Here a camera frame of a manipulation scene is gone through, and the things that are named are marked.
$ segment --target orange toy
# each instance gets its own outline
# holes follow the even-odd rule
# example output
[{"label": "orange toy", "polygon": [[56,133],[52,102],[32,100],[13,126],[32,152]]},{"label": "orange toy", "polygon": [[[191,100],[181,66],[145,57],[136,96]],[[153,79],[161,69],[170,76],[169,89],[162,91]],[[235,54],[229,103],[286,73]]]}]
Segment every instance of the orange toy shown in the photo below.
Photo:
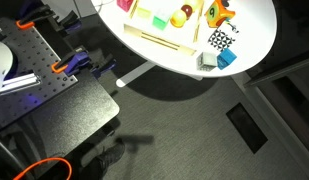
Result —
[{"label": "orange toy", "polygon": [[222,4],[222,0],[215,0],[205,13],[208,26],[211,28],[219,27],[223,21],[231,19],[234,16],[235,12],[227,10]]}]

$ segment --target gray floor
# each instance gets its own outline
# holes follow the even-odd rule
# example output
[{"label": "gray floor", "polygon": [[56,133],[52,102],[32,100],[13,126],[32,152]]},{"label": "gray floor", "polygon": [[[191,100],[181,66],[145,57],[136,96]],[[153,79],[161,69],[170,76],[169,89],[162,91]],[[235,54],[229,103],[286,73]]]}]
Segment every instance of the gray floor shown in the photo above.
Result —
[{"label": "gray floor", "polygon": [[[126,139],[122,159],[107,180],[307,179],[231,78],[196,81],[154,68],[129,86],[115,80],[144,62],[105,38],[118,66],[101,78],[121,107],[114,137]],[[241,102],[268,142],[253,154],[226,116]]]}]

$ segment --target blue block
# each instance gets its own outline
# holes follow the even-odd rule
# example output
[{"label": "blue block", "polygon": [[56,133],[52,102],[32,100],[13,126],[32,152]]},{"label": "blue block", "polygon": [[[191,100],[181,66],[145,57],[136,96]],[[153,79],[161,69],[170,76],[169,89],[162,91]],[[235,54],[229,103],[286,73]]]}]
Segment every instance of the blue block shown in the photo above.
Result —
[{"label": "blue block", "polygon": [[237,56],[229,49],[224,49],[220,55],[217,56],[218,68],[221,70],[229,66]]}]

